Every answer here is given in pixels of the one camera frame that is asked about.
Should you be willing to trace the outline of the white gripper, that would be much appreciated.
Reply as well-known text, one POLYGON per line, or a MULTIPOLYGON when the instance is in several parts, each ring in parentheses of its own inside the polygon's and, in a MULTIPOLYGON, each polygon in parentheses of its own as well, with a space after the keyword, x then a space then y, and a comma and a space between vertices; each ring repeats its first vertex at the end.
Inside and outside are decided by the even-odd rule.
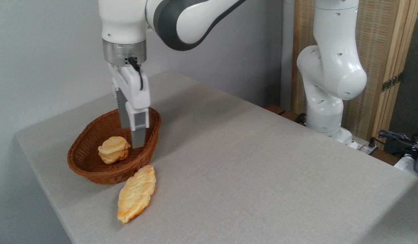
POLYGON ((145 145, 146 129, 150 127, 150 87, 147 76, 133 66, 108 64, 116 90, 121 127, 131 129, 132 148, 145 145))

